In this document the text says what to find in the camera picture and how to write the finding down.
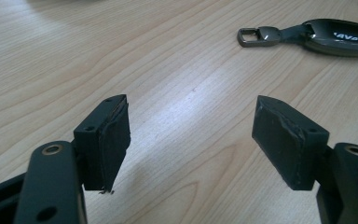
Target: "black plastic bracket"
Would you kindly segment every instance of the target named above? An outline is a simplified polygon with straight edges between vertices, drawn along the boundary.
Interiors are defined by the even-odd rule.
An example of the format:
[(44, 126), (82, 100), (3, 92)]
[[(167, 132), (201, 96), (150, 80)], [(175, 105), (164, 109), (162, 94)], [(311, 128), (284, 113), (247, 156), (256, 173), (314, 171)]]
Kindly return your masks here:
[(358, 223), (358, 146), (327, 145), (329, 132), (290, 105), (258, 96), (253, 138), (295, 190), (317, 195), (322, 223)]

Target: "wooden table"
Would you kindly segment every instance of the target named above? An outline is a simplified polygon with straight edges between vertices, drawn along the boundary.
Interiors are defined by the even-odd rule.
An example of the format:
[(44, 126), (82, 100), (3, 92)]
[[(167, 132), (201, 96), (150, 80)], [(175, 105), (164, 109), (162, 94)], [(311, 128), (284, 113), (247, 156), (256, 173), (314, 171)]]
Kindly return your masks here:
[(317, 18), (358, 22), (358, 1), (0, 1), (0, 182), (125, 93), (131, 146), (89, 223), (320, 223), (318, 186), (291, 191), (253, 140), (255, 99), (358, 144), (358, 58), (236, 40)]

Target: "black metal arm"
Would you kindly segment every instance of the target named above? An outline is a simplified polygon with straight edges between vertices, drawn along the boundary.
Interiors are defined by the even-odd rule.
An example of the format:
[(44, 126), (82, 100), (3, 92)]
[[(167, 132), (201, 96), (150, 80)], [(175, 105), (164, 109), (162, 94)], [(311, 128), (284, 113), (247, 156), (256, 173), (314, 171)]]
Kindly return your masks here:
[(74, 136), (37, 148), (26, 174), (0, 184), (0, 223), (87, 223), (81, 186), (110, 192), (130, 145), (126, 95), (101, 102)]
[(322, 223), (358, 224), (358, 146), (327, 145), (329, 132), (293, 109), (267, 96), (257, 98), (252, 133), (286, 184), (311, 190), (318, 181)]

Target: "screw hole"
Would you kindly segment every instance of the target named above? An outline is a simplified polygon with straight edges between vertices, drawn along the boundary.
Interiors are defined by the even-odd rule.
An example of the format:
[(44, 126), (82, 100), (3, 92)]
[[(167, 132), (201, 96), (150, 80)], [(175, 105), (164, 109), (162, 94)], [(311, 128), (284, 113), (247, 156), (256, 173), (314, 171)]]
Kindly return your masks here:
[(94, 130), (94, 127), (92, 127), (92, 126), (89, 126), (89, 127), (85, 128), (84, 130), (85, 130), (85, 131), (87, 131), (87, 132), (89, 132), (89, 131), (92, 131), (92, 130)]
[(42, 154), (45, 156), (51, 156), (56, 153), (59, 153), (62, 150), (62, 145), (51, 145), (43, 148)]
[(351, 154), (358, 156), (358, 147), (356, 146), (346, 146), (345, 149)]
[(52, 219), (57, 214), (56, 207), (48, 207), (43, 209), (37, 214), (36, 220), (37, 221), (48, 221)]

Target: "car key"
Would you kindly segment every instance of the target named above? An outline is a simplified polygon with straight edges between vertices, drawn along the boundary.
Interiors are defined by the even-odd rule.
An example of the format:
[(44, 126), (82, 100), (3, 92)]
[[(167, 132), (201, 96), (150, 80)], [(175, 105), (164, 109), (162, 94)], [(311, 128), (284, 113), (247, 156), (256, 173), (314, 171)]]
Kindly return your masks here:
[[(244, 35), (255, 35), (257, 40), (245, 40)], [(296, 43), (325, 54), (358, 57), (358, 23), (352, 21), (317, 19), (283, 30), (271, 26), (242, 28), (237, 38), (244, 48)]]

